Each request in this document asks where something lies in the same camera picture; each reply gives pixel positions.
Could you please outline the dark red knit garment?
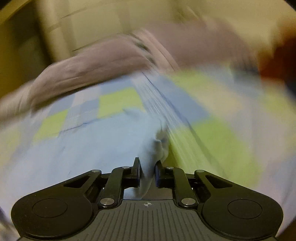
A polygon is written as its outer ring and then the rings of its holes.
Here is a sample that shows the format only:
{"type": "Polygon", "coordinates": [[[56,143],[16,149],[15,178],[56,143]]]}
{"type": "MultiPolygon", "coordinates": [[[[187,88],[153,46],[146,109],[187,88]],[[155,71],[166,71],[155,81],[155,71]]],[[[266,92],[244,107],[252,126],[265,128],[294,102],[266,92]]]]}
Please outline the dark red knit garment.
{"type": "Polygon", "coordinates": [[[272,54],[261,53],[258,65],[263,79],[284,83],[295,92],[295,38],[276,45],[272,54]]]}

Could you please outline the pink duvet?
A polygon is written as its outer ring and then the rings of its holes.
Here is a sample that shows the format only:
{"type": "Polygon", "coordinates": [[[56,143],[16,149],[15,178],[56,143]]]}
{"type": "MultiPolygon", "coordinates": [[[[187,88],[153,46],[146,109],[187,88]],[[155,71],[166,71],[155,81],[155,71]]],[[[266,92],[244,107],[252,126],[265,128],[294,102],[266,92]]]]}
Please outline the pink duvet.
{"type": "Polygon", "coordinates": [[[219,62],[241,71],[257,69],[250,47],[226,22],[206,19],[147,26],[51,64],[36,79],[1,98],[1,121],[67,92],[135,71],[165,73],[219,62]]]}

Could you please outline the checked bed sheet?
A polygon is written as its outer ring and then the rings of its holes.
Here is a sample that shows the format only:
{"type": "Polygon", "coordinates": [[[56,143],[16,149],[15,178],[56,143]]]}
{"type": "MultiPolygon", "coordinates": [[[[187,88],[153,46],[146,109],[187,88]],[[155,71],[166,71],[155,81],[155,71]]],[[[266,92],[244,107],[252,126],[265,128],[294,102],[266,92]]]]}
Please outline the checked bed sheet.
{"type": "Polygon", "coordinates": [[[162,116],[172,164],[204,169],[295,208],[295,98],[282,84],[206,66],[137,72],[1,121],[1,172],[40,141],[126,109],[162,116]]]}

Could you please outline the cream wardrobe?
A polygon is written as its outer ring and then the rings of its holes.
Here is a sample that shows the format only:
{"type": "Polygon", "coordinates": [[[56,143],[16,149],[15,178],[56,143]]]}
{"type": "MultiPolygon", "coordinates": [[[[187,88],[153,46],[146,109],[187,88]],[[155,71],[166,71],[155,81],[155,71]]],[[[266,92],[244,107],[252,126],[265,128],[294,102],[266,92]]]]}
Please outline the cream wardrobe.
{"type": "Polygon", "coordinates": [[[36,1],[36,7],[54,61],[149,23],[178,20],[183,13],[179,1],[36,1]]]}

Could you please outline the light blue shirt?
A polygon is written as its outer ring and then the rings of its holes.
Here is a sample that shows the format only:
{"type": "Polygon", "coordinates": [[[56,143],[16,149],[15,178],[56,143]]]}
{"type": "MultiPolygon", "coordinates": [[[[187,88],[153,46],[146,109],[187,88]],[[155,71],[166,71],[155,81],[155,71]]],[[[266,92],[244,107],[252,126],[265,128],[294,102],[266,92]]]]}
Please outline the light blue shirt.
{"type": "Polygon", "coordinates": [[[1,172],[1,196],[18,198],[92,169],[110,172],[140,159],[140,186],[126,193],[142,198],[157,161],[168,156],[168,125],[162,116],[126,109],[88,121],[32,145],[1,172]]]}

